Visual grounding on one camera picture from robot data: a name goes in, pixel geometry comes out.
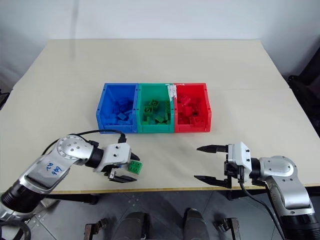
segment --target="white tabletop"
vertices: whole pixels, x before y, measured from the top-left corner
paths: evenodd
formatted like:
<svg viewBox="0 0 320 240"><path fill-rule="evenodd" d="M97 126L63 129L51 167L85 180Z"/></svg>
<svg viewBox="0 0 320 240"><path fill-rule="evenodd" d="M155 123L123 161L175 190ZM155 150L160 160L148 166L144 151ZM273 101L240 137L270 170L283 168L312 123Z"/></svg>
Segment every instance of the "white tabletop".
<svg viewBox="0 0 320 240"><path fill-rule="evenodd" d="M259 41L76 40L72 57L70 46L67 40L49 41L0 111L0 191L53 140L97 129L106 82L207 83L211 131L128 134L143 162L138 181L111 182L75 165L56 193L208 189L193 175L223 179L225 155L196 148L239 141L252 157L291 158L305 185L320 185L320 139ZM98 133L84 137L100 147L118 139Z"/></svg>

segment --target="blue bin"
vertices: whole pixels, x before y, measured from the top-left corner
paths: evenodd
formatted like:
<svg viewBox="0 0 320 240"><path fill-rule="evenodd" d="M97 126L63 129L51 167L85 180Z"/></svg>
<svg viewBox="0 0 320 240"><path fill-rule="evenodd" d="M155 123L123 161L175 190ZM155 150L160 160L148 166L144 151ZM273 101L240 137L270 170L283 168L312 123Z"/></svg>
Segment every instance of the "blue bin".
<svg viewBox="0 0 320 240"><path fill-rule="evenodd" d="M138 83L105 83L96 110L99 129L137 133Z"/></svg>

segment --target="white wall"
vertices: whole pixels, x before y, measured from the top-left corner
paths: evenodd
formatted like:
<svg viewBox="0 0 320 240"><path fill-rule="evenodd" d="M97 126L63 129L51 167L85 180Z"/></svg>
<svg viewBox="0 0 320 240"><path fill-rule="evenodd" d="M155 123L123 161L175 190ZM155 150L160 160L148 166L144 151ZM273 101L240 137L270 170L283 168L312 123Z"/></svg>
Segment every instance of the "white wall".
<svg viewBox="0 0 320 240"><path fill-rule="evenodd" d="M320 0L0 0L0 88L48 39L261 39L279 71L298 74L320 44Z"/></svg>

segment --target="gray floor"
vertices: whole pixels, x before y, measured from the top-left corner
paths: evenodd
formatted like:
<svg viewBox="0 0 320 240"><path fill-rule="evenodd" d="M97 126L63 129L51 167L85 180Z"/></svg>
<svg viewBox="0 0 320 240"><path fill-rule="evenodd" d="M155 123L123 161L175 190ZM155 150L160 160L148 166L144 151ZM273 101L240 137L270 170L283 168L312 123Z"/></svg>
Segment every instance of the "gray floor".
<svg viewBox="0 0 320 240"><path fill-rule="evenodd" d="M213 222L224 217L238 217L243 240L280 240L275 226L263 206L244 197L228 201L219 191L171 191L110 193L101 196L97 205L60 201L49 211L38 214L29 222L32 240L81 240L84 227L102 218L109 220L106 230L94 240L109 240L119 220L127 214L143 211L150 214L150 237L182 239L183 216L187 208L198 209L212 240L231 240L230 232L219 233ZM271 207L266 194L258 195ZM320 197L312 202L320 213Z"/></svg>

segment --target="red bin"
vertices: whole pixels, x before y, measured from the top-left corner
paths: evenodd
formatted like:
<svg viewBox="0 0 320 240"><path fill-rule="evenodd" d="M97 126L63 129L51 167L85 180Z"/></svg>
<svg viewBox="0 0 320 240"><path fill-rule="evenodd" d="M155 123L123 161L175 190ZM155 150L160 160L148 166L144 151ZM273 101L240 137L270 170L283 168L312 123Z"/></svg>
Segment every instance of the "red bin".
<svg viewBox="0 0 320 240"><path fill-rule="evenodd" d="M211 108L205 83L175 83L174 132L210 132Z"/></svg>

